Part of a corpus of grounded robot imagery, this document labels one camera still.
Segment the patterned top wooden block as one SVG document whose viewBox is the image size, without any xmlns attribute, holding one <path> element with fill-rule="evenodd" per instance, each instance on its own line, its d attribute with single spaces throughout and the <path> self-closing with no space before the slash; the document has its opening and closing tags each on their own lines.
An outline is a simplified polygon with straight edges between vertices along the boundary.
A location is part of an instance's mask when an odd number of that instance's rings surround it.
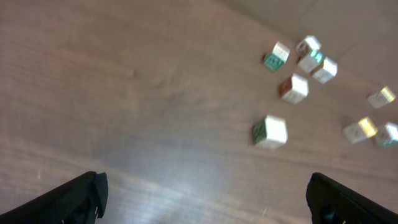
<svg viewBox="0 0 398 224">
<path fill-rule="evenodd" d="M 375 135 L 376 145 L 382 148 L 397 146 L 397 125 L 387 122 L 379 126 Z"/>
</svg>

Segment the red sided wooden block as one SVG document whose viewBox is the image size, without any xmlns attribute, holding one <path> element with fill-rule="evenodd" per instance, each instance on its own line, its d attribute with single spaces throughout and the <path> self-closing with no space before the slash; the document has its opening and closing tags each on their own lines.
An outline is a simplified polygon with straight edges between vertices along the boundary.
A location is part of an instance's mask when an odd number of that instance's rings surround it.
<svg viewBox="0 0 398 224">
<path fill-rule="evenodd" d="M 279 85 L 278 91 L 282 100 L 296 105 L 309 94 L 308 80 L 293 73 Z"/>
</svg>

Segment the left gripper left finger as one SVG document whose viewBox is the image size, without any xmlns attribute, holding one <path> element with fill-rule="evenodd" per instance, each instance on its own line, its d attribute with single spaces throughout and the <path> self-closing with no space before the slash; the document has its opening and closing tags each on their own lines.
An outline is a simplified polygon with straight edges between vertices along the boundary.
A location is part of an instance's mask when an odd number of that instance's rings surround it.
<svg viewBox="0 0 398 224">
<path fill-rule="evenodd" d="M 94 223 L 108 201 L 106 173 L 86 172 L 1 215 L 1 223 Z"/>
</svg>

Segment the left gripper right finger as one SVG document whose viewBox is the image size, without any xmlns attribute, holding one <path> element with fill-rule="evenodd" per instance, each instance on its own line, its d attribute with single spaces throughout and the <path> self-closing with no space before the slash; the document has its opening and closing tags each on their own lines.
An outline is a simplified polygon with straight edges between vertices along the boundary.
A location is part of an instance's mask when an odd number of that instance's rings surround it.
<svg viewBox="0 0 398 224">
<path fill-rule="evenodd" d="M 322 173 L 312 174 L 306 191 L 313 224 L 397 224 L 397 214 Z"/>
</svg>

